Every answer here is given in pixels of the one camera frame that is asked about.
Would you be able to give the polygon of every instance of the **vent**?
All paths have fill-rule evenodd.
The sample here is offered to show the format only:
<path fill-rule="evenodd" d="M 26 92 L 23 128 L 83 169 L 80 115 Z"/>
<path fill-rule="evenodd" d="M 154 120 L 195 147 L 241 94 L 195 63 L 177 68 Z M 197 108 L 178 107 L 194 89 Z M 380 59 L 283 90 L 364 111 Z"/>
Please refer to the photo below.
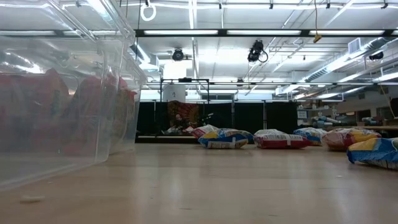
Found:
<path fill-rule="evenodd" d="M 350 43 L 348 43 L 348 53 L 353 54 L 357 51 L 361 50 L 361 39 L 357 38 Z"/>
<path fill-rule="evenodd" d="M 360 93 L 360 94 L 358 94 L 358 98 L 359 98 L 360 100 L 365 99 L 365 93 Z"/>

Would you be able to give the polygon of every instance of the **window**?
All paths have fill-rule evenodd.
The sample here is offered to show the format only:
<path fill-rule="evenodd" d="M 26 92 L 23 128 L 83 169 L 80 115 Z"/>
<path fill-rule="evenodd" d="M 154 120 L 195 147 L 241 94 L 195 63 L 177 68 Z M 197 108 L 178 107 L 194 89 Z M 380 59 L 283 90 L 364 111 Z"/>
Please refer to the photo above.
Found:
<path fill-rule="evenodd" d="M 201 96 L 203 100 L 207 100 L 207 94 Z M 210 94 L 210 100 L 232 100 L 233 94 Z"/>

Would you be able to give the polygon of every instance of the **fluorescent light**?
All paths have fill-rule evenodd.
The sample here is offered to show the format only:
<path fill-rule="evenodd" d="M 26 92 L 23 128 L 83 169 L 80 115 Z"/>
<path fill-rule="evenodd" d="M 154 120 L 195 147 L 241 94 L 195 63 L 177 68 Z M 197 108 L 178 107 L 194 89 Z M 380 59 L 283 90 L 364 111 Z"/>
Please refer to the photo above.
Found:
<path fill-rule="evenodd" d="M 373 85 L 373 83 L 339 83 L 338 85 Z"/>
<path fill-rule="evenodd" d="M 315 35 L 315 30 L 310 31 L 310 35 Z M 319 35 L 381 35 L 384 30 L 318 30 Z"/>
<path fill-rule="evenodd" d="M 0 31 L 0 35 L 55 35 L 54 31 L 51 30 L 32 30 L 32 31 L 18 31 L 18 30 L 2 30 Z"/>
<path fill-rule="evenodd" d="M 387 83 L 387 82 L 382 82 L 382 83 L 378 83 L 378 85 L 398 85 L 398 83 Z"/>
<path fill-rule="evenodd" d="M 322 100 L 322 102 L 344 102 L 344 100 Z"/>
<path fill-rule="evenodd" d="M 151 71 L 151 72 L 159 71 L 159 67 L 158 66 L 153 65 L 153 64 L 149 64 L 149 63 L 146 63 L 146 62 L 140 64 L 139 67 L 142 70 L 147 70 L 148 72 L 149 71 Z"/>
<path fill-rule="evenodd" d="M 325 94 L 322 94 L 322 95 L 320 95 L 320 96 L 317 96 L 317 98 L 325 99 L 325 98 L 330 98 L 330 97 L 337 96 L 337 95 L 339 95 L 339 94 L 340 94 L 340 93 L 325 93 Z"/>
<path fill-rule="evenodd" d="M 289 100 L 266 100 L 266 102 L 289 102 Z"/>
<path fill-rule="evenodd" d="M 217 35 L 218 30 L 145 30 L 145 35 Z"/>
<path fill-rule="evenodd" d="M 308 83 L 310 85 L 332 85 L 333 83 Z"/>
<path fill-rule="evenodd" d="M 354 78 L 356 78 L 358 76 L 360 76 L 360 74 L 350 75 L 345 78 L 342 78 L 341 80 L 338 80 L 337 82 L 347 82 L 347 81 L 353 80 Z"/>
<path fill-rule="evenodd" d="M 299 95 L 295 96 L 294 98 L 295 99 L 301 99 L 303 97 L 306 97 L 306 94 L 302 93 L 302 94 L 299 94 Z"/>
<path fill-rule="evenodd" d="M 364 87 L 358 87 L 358 88 L 354 88 L 354 89 L 352 89 L 352 90 L 348 90 L 348 91 L 346 91 L 346 92 L 344 92 L 344 93 L 353 93 L 353 92 L 355 92 L 355 91 L 358 91 L 358 90 L 362 90 Z"/>
<path fill-rule="evenodd" d="M 301 30 L 227 30 L 228 35 L 300 35 Z"/>
<path fill-rule="evenodd" d="M 398 72 L 392 73 L 392 74 L 388 74 L 388 75 L 383 75 L 379 78 L 375 78 L 373 81 L 374 82 L 382 82 L 382 81 L 386 81 L 386 80 L 390 80 L 393 78 L 398 78 Z"/>
<path fill-rule="evenodd" d="M 94 35 L 121 35 L 117 30 L 94 30 L 90 31 Z"/>

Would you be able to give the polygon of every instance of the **hanging cable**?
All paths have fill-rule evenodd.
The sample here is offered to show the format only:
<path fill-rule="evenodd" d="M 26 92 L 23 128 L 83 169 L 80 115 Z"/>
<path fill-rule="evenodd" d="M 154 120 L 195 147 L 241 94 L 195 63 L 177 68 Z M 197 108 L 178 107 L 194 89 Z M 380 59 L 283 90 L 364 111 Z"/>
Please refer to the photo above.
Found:
<path fill-rule="evenodd" d="M 313 40 L 313 43 L 317 43 L 322 36 L 318 35 L 318 8 L 317 8 L 317 0 L 313 0 L 313 3 L 315 5 L 315 38 Z"/>
<path fill-rule="evenodd" d="M 146 17 L 144 14 L 145 9 L 147 9 L 147 8 L 152 8 L 152 15 L 149 18 Z M 156 7 L 154 5 L 152 5 L 149 0 L 145 0 L 145 6 L 141 6 L 140 14 L 141 14 L 141 19 L 143 21 L 146 21 L 146 22 L 151 21 L 156 16 Z"/>

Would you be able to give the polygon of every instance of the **red bag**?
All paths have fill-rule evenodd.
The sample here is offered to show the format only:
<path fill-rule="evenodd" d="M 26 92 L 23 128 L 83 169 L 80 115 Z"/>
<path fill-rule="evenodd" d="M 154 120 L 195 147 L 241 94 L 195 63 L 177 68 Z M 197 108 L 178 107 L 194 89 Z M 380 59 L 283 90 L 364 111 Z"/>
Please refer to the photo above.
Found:
<path fill-rule="evenodd" d="M 216 130 L 218 130 L 218 128 L 214 127 L 213 125 L 207 124 L 202 127 L 195 128 L 193 131 L 191 131 L 191 134 L 195 138 L 198 139 L 198 138 L 202 137 L 204 134 L 209 133 L 210 131 L 216 131 Z"/>
<path fill-rule="evenodd" d="M 303 136 L 286 134 L 275 129 L 256 132 L 254 142 L 262 149 L 300 149 L 311 145 L 311 142 Z"/>

